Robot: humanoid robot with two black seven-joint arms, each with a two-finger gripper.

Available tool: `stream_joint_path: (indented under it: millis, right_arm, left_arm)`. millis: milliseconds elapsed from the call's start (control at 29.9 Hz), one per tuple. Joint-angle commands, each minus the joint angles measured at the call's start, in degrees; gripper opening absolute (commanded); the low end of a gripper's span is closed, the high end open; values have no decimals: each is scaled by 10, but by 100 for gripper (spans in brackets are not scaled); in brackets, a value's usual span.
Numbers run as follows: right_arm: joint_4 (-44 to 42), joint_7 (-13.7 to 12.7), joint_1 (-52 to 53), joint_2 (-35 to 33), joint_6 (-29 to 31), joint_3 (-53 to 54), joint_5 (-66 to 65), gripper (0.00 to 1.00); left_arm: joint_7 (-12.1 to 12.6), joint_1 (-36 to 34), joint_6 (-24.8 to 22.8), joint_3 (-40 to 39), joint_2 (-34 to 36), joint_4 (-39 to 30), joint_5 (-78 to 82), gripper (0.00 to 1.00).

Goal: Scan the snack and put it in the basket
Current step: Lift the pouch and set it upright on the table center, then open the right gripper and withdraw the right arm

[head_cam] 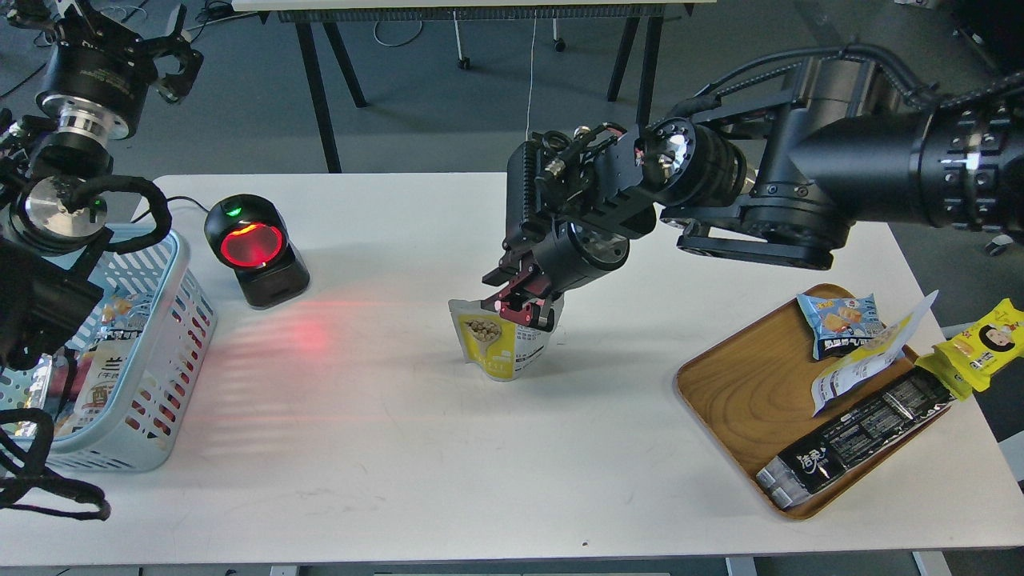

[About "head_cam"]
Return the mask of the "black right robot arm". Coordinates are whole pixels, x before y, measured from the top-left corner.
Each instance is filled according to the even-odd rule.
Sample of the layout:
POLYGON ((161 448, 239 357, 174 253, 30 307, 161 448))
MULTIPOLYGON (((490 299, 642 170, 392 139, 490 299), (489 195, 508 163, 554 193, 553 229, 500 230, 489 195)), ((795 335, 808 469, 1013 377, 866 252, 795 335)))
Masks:
POLYGON ((567 291, 664 222, 680 250, 826 270, 856 222, 1022 240, 1022 73, 944 95, 878 45, 748 61, 658 122, 531 134, 508 161, 480 306, 550 331, 567 291))

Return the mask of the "red-tipped right gripper finger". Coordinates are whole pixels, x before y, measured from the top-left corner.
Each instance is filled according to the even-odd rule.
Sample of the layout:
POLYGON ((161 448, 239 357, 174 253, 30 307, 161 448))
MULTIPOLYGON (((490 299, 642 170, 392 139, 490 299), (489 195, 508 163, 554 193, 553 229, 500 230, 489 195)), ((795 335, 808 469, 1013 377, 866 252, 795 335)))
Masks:
POLYGON ((506 298, 502 300, 502 318, 535 330, 552 332, 557 325, 557 299, 506 298))

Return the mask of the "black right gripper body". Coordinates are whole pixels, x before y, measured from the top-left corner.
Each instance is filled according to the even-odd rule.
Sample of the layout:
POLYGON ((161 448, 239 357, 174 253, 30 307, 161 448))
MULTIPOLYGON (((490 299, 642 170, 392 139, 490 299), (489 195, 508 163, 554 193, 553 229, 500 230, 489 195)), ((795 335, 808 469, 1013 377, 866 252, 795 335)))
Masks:
POLYGON ((656 225, 662 139, 614 122, 534 132, 509 157, 494 300, 557 300, 624 266, 630 241, 656 225))

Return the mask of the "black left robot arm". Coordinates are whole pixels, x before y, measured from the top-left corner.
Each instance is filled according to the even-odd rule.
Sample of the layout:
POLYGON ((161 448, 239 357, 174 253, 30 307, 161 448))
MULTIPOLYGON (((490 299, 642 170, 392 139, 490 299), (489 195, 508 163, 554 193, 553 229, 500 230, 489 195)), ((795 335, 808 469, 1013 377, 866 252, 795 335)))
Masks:
POLYGON ((59 470, 160 466, 174 446, 216 326, 172 232, 167 198, 116 175, 150 88, 190 93, 202 55, 172 11, 144 38, 88 1, 4 1, 54 50, 38 116, 2 112, 2 507, 32 490, 110 516, 105 493, 59 470))

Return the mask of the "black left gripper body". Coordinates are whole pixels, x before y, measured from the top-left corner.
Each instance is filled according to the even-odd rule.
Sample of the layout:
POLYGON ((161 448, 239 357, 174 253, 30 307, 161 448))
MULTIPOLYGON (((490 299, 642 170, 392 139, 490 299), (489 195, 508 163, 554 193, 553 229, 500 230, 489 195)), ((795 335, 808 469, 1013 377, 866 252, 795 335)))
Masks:
POLYGON ((54 51, 36 102, 62 126, 85 118, 102 127, 102 141, 131 138, 150 88, 165 102, 190 94, 202 54, 184 33, 184 5, 174 8, 167 32, 156 38, 143 38, 88 1, 58 1, 56 10, 54 51))

